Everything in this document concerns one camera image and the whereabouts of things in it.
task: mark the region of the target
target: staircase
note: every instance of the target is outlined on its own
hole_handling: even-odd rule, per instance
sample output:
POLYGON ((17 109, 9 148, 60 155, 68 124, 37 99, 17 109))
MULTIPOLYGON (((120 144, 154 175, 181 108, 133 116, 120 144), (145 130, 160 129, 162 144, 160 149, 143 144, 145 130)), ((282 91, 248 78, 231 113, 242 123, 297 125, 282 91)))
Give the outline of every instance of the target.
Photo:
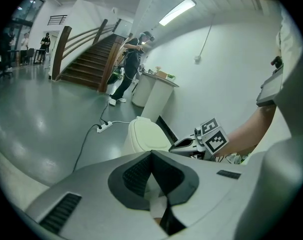
POLYGON ((60 74, 63 81, 99 89, 117 35, 112 34, 91 46, 60 74))

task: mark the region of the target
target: glossy floor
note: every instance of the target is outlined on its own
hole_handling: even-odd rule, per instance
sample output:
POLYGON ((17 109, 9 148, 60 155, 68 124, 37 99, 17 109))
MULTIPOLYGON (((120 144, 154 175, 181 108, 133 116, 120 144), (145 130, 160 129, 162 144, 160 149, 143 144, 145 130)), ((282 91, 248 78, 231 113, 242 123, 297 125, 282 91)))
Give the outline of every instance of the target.
MULTIPOLYGON (((104 120, 130 122, 142 113, 130 102, 131 88, 126 103, 107 107, 104 120)), ((85 86, 48 80, 42 66, 16 69, 11 79, 0 81, 0 152, 26 175, 51 186, 72 173, 86 132, 99 124, 108 98, 85 86)), ((128 125, 121 123, 99 134, 93 128, 76 169, 119 157, 127 132, 128 125)))

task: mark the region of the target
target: ceiling light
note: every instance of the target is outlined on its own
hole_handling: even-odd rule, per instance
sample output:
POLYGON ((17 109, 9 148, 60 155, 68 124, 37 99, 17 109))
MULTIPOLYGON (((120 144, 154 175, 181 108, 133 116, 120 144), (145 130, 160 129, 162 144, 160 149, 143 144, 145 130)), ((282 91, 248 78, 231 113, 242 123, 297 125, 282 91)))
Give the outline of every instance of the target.
POLYGON ((178 15, 181 15, 183 12, 186 12, 188 9, 194 7, 195 5, 196 3, 193 0, 184 0, 174 9, 172 9, 169 13, 167 13, 166 16, 163 17, 159 23, 163 26, 166 26, 178 15))

